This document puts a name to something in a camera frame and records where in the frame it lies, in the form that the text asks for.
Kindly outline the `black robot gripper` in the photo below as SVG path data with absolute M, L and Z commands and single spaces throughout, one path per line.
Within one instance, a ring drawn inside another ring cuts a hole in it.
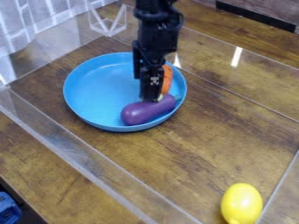
M 164 56 L 176 51 L 183 14 L 174 7 L 178 0 L 135 0 L 138 38 L 134 41 L 134 72 L 140 79 L 140 98 L 156 102 L 164 83 Z M 146 66 L 140 69 L 140 60 Z

